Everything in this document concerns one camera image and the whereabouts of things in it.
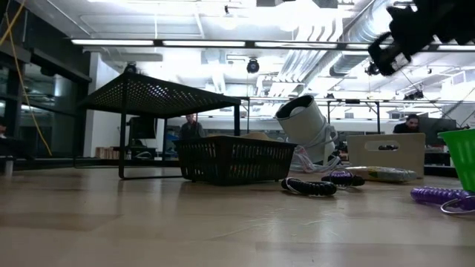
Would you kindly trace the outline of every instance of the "green container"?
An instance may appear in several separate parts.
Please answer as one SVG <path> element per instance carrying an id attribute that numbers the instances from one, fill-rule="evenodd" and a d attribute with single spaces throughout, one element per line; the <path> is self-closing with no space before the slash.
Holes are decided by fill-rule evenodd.
<path id="1" fill-rule="evenodd" d="M 475 191 L 475 129 L 439 133 L 448 146 L 464 190 Z"/>

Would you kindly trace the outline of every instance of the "wooden floor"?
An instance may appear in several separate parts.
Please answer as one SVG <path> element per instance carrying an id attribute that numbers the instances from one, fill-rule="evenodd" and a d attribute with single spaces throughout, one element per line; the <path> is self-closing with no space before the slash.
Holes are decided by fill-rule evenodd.
<path id="1" fill-rule="evenodd" d="M 427 177 L 318 199 L 275 182 L 221 188 L 120 182 L 116 169 L 18 172 L 0 182 L 0 266 L 475 266 L 475 216 L 416 204 L 409 192 L 422 184 L 459 186 Z"/>

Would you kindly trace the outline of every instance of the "security camera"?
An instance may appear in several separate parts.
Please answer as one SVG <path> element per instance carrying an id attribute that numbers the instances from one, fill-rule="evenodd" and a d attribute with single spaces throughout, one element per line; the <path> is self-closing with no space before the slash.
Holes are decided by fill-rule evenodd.
<path id="1" fill-rule="evenodd" d="M 367 68 L 364 69 L 364 72 L 368 76 L 375 76 L 375 75 L 379 74 L 379 69 L 376 66 L 376 64 L 374 64 L 374 62 L 370 62 L 370 65 Z"/>
<path id="2" fill-rule="evenodd" d="M 250 59 L 247 63 L 247 73 L 257 73 L 259 71 L 259 63 L 257 59 Z"/>
<path id="3" fill-rule="evenodd" d="M 137 73 L 137 63 L 129 62 L 124 69 L 124 73 Z"/>

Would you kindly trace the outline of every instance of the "white cylindrical object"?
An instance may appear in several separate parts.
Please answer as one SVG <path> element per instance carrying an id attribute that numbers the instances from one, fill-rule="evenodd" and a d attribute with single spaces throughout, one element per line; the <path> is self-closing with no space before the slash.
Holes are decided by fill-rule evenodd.
<path id="1" fill-rule="evenodd" d="M 275 114 L 289 142 L 305 147 L 310 160 L 314 163 L 327 162 L 335 150 L 330 132 L 325 132 L 327 119 L 320 112 L 313 96 L 301 96 L 288 102 Z"/>

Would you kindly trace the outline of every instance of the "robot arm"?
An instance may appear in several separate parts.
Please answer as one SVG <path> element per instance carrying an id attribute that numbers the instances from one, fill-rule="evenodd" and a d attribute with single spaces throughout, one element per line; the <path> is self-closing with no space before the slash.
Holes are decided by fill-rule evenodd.
<path id="1" fill-rule="evenodd" d="M 368 48 L 373 74 L 393 75 L 411 62 L 411 56 L 432 43 L 434 36 L 442 43 L 455 40 L 459 45 L 475 38 L 474 0 L 413 0 L 413 3 L 417 11 L 411 6 L 387 8 L 393 18 L 390 32 L 383 33 Z M 386 45 L 384 41 L 390 37 L 393 41 Z"/>

